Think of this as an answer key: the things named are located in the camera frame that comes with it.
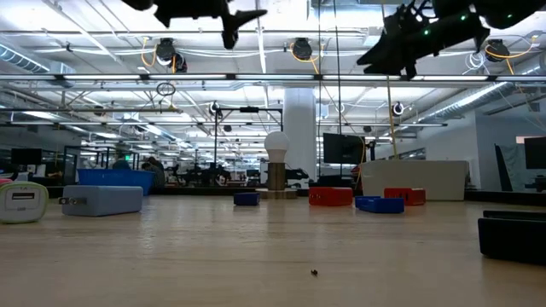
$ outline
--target television screen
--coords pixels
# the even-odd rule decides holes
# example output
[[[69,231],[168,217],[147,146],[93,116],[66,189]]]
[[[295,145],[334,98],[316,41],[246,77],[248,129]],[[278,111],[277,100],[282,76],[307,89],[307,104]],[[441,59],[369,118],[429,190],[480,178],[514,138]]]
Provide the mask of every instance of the television screen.
[[[11,148],[11,163],[15,165],[41,165],[41,148]]]
[[[357,165],[366,162],[364,139],[360,136],[344,136],[324,133],[324,163]]]
[[[528,137],[525,142],[527,169],[546,169],[546,137]]]

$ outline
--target blue box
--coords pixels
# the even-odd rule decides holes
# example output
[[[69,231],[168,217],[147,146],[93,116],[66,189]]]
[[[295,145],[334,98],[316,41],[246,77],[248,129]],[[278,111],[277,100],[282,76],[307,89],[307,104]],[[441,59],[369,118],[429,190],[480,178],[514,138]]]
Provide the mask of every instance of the blue box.
[[[381,196],[356,196],[355,207],[360,209],[361,206],[367,205],[368,200],[378,200]]]
[[[259,205],[259,193],[238,193],[233,195],[233,203],[237,206]]]
[[[61,198],[62,214],[78,217],[104,217],[139,212],[141,187],[66,186]]]
[[[372,199],[363,202],[358,209],[373,213],[403,213],[404,199]]]
[[[78,169],[78,178],[81,185],[141,187],[144,195],[148,195],[154,183],[152,171]]]

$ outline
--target person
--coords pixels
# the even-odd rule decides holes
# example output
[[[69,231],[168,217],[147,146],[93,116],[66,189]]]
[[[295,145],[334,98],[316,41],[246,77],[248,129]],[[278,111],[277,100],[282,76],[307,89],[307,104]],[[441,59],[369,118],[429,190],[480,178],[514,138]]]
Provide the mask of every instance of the person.
[[[142,164],[142,169],[154,173],[154,183],[152,188],[163,188],[165,186],[165,173],[159,167],[146,162]]]
[[[129,162],[125,160],[125,156],[121,152],[116,153],[117,160],[113,163],[113,170],[130,170]]]
[[[148,163],[151,164],[151,165],[154,165],[155,167],[157,167],[161,171],[163,171],[163,173],[165,173],[165,167],[163,166],[163,164],[161,162],[159,162],[157,159],[155,159],[154,157],[149,157],[148,158]]]

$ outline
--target red container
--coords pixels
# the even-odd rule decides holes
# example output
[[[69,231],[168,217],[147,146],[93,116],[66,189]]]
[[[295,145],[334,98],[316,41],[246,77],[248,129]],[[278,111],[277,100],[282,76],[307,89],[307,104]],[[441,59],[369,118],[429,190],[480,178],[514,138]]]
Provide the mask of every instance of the red container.
[[[311,206],[350,206],[352,205],[352,188],[309,188],[309,205]]]
[[[427,201],[424,188],[385,188],[385,198],[404,199],[405,206],[422,206]]]

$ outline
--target white column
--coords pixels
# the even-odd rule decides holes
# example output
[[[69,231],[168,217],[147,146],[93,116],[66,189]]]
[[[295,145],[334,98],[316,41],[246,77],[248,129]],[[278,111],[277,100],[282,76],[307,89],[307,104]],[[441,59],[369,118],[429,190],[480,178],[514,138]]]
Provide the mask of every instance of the white column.
[[[284,90],[284,133],[290,140],[285,162],[287,168],[301,168],[317,180],[316,99],[313,88]]]

